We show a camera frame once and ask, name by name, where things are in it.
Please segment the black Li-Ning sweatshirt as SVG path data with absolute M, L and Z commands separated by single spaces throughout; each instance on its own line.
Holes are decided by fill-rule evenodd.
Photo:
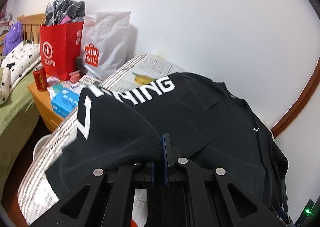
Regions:
M 82 89 L 76 139 L 46 170 L 58 197 L 97 168 L 161 161 L 161 136 L 200 167 L 224 168 L 266 207 L 287 210 L 289 163 L 269 129 L 224 83 L 182 72 L 126 92 Z

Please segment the blue tissue box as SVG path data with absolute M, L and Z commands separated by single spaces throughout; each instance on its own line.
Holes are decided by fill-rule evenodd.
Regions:
M 65 118 L 74 108 L 78 106 L 79 94 L 67 88 L 61 89 L 51 100 L 53 111 Z

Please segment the wooden bedside table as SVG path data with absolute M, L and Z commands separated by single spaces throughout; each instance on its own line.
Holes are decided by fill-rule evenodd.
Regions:
M 44 120 L 45 125 L 50 132 L 53 132 L 61 123 L 64 122 L 65 119 L 53 111 L 49 92 L 47 90 L 39 91 L 35 82 L 28 85 L 28 90 L 33 97 L 35 105 Z

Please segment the green bed sheet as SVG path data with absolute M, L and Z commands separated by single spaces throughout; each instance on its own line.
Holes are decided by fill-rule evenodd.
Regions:
M 40 116 L 28 90 L 28 85 L 33 82 L 33 73 L 29 72 L 12 90 L 8 100 L 1 105 L 1 196 L 12 166 L 35 129 Z

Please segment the white remote control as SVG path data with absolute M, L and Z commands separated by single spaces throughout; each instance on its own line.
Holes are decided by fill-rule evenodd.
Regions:
M 79 79 L 80 83 L 88 84 L 88 85 L 99 85 L 101 81 L 99 79 L 93 78 L 88 75 L 84 75 Z

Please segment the pink small cup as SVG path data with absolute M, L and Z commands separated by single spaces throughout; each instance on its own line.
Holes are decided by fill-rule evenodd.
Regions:
M 71 72 L 71 73 L 69 74 L 69 76 L 70 76 L 70 82 L 71 82 L 72 84 L 77 83 L 77 82 L 80 80 L 80 70 Z

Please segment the red drink can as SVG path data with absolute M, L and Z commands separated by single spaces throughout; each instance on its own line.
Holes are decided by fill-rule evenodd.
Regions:
M 47 90 L 47 75 L 42 63 L 35 66 L 33 70 L 34 81 L 38 91 L 43 92 Z

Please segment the red paper shopping bag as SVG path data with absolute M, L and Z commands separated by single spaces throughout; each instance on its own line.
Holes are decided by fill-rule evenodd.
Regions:
M 83 22 L 40 27 L 40 56 L 46 74 L 63 81 L 77 70 Z

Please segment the white Miniso plastic bag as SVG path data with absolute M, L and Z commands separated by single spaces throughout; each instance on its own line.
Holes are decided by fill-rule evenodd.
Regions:
M 85 16 L 81 42 L 85 74 L 103 81 L 124 64 L 130 14 L 98 12 Z

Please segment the white black-dotted pillow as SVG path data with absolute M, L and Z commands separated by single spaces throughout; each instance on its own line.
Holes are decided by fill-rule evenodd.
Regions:
M 1 105 L 40 60 L 40 45 L 28 40 L 20 42 L 5 56 L 1 63 Z

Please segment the purple plush toy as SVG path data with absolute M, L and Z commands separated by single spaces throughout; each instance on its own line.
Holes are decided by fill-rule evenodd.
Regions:
M 8 55 L 20 42 L 23 41 L 23 26 L 20 21 L 12 25 L 10 31 L 4 38 L 2 55 Z

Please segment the wooden bed headboard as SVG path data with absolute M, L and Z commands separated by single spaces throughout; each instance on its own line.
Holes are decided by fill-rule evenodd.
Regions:
M 23 27 L 23 40 L 29 40 L 35 44 L 40 43 L 40 27 L 45 22 L 44 13 L 29 15 L 29 16 L 19 16 L 17 21 L 22 24 Z

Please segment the grey plaid cloth in bag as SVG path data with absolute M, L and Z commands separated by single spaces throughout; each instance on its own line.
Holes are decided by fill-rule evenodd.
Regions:
M 45 25 L 59 25 L 65 17 L 69 17 L 71 22 L 82 22 L 85 18 L 86 5 L 84 1 L 55 0 L 49 2 L 45 15 Z

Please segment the brown wooden door frame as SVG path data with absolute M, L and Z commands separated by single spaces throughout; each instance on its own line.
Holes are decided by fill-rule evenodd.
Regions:
M 274 137 L 278 137 L 300 114 L 300 112 L 304 109 L 307 103 L 310 101 L 313 93 L 317 89 L 319 85 L 319 74 L 320 71 L 320 64 L 319 60 L 313 73 L 304 87 L 303 91 L 290 107 L 290 109 L 286 112 L 286 114 L 272 127 L 271 131 Z

